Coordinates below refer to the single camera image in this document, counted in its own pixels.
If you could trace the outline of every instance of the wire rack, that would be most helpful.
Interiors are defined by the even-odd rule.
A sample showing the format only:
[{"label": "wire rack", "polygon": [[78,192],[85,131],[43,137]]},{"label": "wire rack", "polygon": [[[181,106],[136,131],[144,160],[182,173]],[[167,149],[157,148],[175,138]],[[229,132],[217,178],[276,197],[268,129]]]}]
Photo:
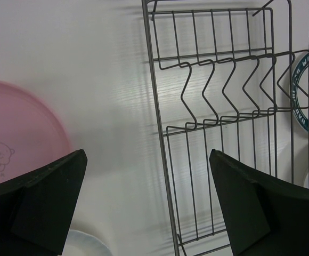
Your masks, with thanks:
[{"label": "wire rack", "polygon": [[[142,0],[175,255],[200,256],[230,246],[213,243],[216,236],[226,236],[226,229],[220,225],[208,164],[212,148],[281,178],[279,141],[287,137],[286,179],[296,181],[292,69],[309,54],[309,34],[308,48],[294,51],[292,4],[286,0],[286,49],[276,51],[274,31],[281,24],[274,23],[273,1],[214,9],[196,2]],[[299,89],[309,119],[309,69],[307,83]],[[169,110],[161,111],[160,103]],[[286,128],[279,135],[282,120]],[[309,132],[307,145],[309,169]],[[188,252],[188,245],[206,238],[212,239],[210,248]]]}]

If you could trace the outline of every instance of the dish rack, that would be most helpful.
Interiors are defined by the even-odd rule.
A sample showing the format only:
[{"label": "dish rack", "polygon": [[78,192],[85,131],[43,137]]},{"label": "dish rack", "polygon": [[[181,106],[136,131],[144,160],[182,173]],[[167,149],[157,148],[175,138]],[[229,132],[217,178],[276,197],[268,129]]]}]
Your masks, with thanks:
[{"label": "dish rack", "polygon": [[[281,178],[279,142],[288,138],[285,179],[295,183],[300,127],[292,71],[309,54],[309,34],[308,47],[295,51],[291,0],[280,0],[286,7],[283,24],[274,23],[272,2],[219,9],[213,1],[142,0],[175,255],[201,256],[230,246],[213,243],[226,229],[208,163],[212,148]],[[277,43],[275,30],[281,26],[286,32]],[[309,119],[309,69],[307,82],[307,89],[299,89]],[[309,169],[309,127],[307,145]],[[207,238],[205,249],[199,244]]]}]

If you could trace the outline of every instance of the metal wire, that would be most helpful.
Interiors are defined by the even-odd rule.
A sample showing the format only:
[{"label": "metal wire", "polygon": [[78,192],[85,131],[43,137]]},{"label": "metal wire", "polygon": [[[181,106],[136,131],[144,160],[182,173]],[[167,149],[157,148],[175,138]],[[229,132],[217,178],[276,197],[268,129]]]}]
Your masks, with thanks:
[{"label": "metal wire", "polygon": [[[226,229],[217,229],[215,226],[215,212],[213,210],[213,191],[212,191],[212,177],[210,175],[210,166],[208,163],[208,129],[219,127],[219,140],[221,143],[222,151],[225,151],[226,143],[225,143],[225,128],[229,125],[234,125],[236,129],[236,139],[234,141],[234,147],[237,148],[237,157],[239,160],[243,158],[243,152],[241,152],[241,133],[240,133],[240,124],[248,123],[250,124],[250,129],[252,133],[253,140],[253,166],[257,168],[258,161],[262,161],[259,159],[257,153],[257,135],[256,135],[256,123],[261,120],[264,123],[266,129],[266,143],[267,143],[267,171],[270,175],[274,175],[278,177],[278,135],[277,135],[277,114],[278,113],[288,113],[289,114],[289,123],[290,123],[290,141],[291,141],[291,182],[295,182],[295,138],[294,138],[294,117],[293,110],[296,106],[294,106],[294,102],[292,100],[291,92],[292,92],[292,68],[296,60],[296,54],[306,53],[309,54],[309,47],[307,50],[293,51],[292,49],[292,4],[291,0],[286,0],[287,2],[287,15],[288,15],[288,26],[289,33],[287,35],[288,42],[288,51],[284,52],[275,52],[275,41],[274,41],[274,16],[273,9],[268,7],[274,0],[268,1],[264,6],[260,8],[237,8],[237,9],[194,9],[194,10],[181,10],[177,8],[176,10],[158,10],[160,6],[160,2],[166,0],[142,0],[143,4],[143,16],[145,23],[145,35],[147,39],[147,47],[148,47],[148,55],[149,55],[149,64],[151,71],[151,81],[152,81],[152,89],[154,95],[154,104],[156,109],[156,117],[157,117],[157,126],[159,131],[159,139],[160,139],[160,148],[161,148],[161,156],[162,163],[164,168],[164,178],[165,178],[165,186],[167,191],[167,200],[168,200],[168,208],[170,215],[170,224],[172,228],[172,238],[174,244],[175,255],[179,256],[180,252],[183,252],[184,256],[188,256],[186,246],[188,244],[192,244],[196,241],[207,237],[213,237],[220,233],[226,232]],[[153,9],[149,11],[149,5],[151,2],[154,2]],[[251,30],[250,21],[258,14],[262,23],[262,34],[258,35]],[[189,22],[192,25],[192,34],[191,38],[193,38],[194,42],[194,53],[184,53],[183,48],[181,47],[183,42],[180,42],[179,30],[178,30],[178,16],[185,15]],[[235,48],[235,39],[236,34],[234,30],[238,26],[237,22],[234,22],[234,15],[243,15],[246,20],[245,26],[243,29],[245,31],[245,36],[247,40],[247,45],[242,47],[241,49]],[[197,26],[197,17],[199,15],[203,15],[207,17],[210,21],[211,31],[204,31],[204,33],[211,33],[210,35],[210,44],[213,45],[213,50],[208,52],[202,52],[198,37],[198,26]],[[229,22],[229,37],[230,37],[230,50],[223,50],[221,48],[222,42],[219,38],[217,38],[216,30],[217,27],[215,22],[215,17],[217,15],[224,15],[227,17]],[[172,30],[173,30],[173,39],[174,44],[172,47],[174,48],[175,53],[163,54],[164,49],[160,47],[160,38],[158,36],[157,26],[158,19],[164,17],[172,22]],[[256,45],[253,43],[253,38],[262,36],[263,42],[262,45]],[[279,58],[286,57],[289,59],[288,64],[283,68],[283,73],[281,76],[277,77],[276,74],[276,66],[279,62]],[[266,67],[267,71],[263,74],[263,77],[257,81],[257,88],[263,93],[265,100],[270,102],[269,106],[262,106],[257,99],[252,97],[250,92],[248,91],[247,85],[249,82],[253,82],[254,75],[257,74],[258,68],[261,64],[268,63],[269,66]],[[229,87],[230,81],[233,81],[234,74],[239,70],[239,66],[244,63],[254,64],[254,67],[250,71],[249,75],[246,77],[244,83],[240,84],[243,92],[243,99],[247,100],[251,103],[252,107],[250,111],[243,110],[238,108],[237,104],[230,98],[227,93],[227,88]],[[230,72],[228,73],[226,79],[224,79],[223,87],[218,92],[219,97],[222,97],[225,102],[227,102],[232,108],[232,114],[222,114],[216,110],[215,103],[208,99],[207,90],[212,84],[211,81],[215,77],[215,72],[218,69],[221,69],[225,64],[232,65]],[[159,70],[174,70],[174,69],[184,69],[186,70],[186,79],[184,84],[182,84],[182,90],[180,94],[180,101],[182,102],[184,108],[189,113],[189,120],[182,125],[176,124],[168,124],[166,128],[163,129],[163,122],[161,120],[160,114],[160,106],[158,99],[158,90],[157,90],[157,82],[156,82],[156,73],[155,66],[158,65]],[[198,120],[197,114],[194,113],[190,104],[186,100],[186,90],[188,85],[191,82],[192,71],[195,69],[200,69],[201,66],[210,66],[210,70],[208,73],[208,78],[206,83],[204,84],[201,90],[201,100],[206,103],[209,109],[209,115],[202,120]],[[285,89],[282,85],[285,77],[288,77],[289,87]],[[308,98],[308,106],[301,107],[301,109],[306,109],[308,111],[308,119],[309,119],[309,68],[308,68],[308,89],[304,90],[300,86],[298,89],[301,93],[304,94]],[[279,106],[277,102],[277,95],[283,95],[288,101],[289,106]],[[208,183],[208,208],[210,214],[208,215],[210,219],[210,231],[205,234],[200,230],[201,223],[199,223],[198,219],[198,210],[197,210],[197,194],[195,180],[194,180],[194,168],[192,165],[192,149],[191,149],[191,132],[203,132],[203,150],[205,152],[205,160],[206,160],[206,177]],[[188,160],[188,170],[189,170],[189,186],[191,195],[191,204],[192,204],[192,222],[193,222],[193,238],[187,238],[184,235],[182,220],[181,220],[181,212],[179,206],[178,192],[177,192],[177,180],[176,180],[176,172],[174,171],[174,159],[173,159],[173,150],[172,150],[172,141],[171,138],[177,136],[179,134],[185,134],[185,144],[186,144],[186,155]],[[309,131],[308,131],[308,170],[309,170]],[[206,254],[210,254],[212,252],[224,249],[229,247],[229,244],[222,245],[217,248],[212,248],[205,252],[200,252],[195,254],[194,256],[202,256]]]}]

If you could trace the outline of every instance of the pink plate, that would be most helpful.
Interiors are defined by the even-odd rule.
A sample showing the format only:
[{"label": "pink plate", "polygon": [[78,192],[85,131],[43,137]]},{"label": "pink plate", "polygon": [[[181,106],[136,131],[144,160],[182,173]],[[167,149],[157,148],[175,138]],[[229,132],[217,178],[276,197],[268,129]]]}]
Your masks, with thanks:
[{"label": "pink plate", "polygon": [[71,152],[54,114],[33,95],[0,82],[0,183]]}]

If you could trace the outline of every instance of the metal dish drying rack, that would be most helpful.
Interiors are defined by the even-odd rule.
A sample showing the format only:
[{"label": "metal dish drying rack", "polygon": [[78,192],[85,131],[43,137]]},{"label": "metal dish drying rack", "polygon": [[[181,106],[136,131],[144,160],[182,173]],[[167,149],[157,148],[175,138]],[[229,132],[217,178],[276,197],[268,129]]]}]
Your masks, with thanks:
[{"label": "metal dish drying rack", "polygon": [[[308,48],[294,51],[292,5],[286,0],[286,50],[278,52],[274,31],[281,24],[274,23],[273,1],[213,9],[196,1],[142,0],[175,255],[200,256],[230,246],[210,242],[208,249],[192,253],[186,248],[226,236],[219,225],[222,214],[215,210],[208,163],[212,148],[279,178],[282,116],[290,141],[288,180],[295,183],[292,69],[301,55],[309,54],[309,34]],[[307,82],[308,89],[299,89],[308,99],[302,108],[309,119],[309,69]]]}]

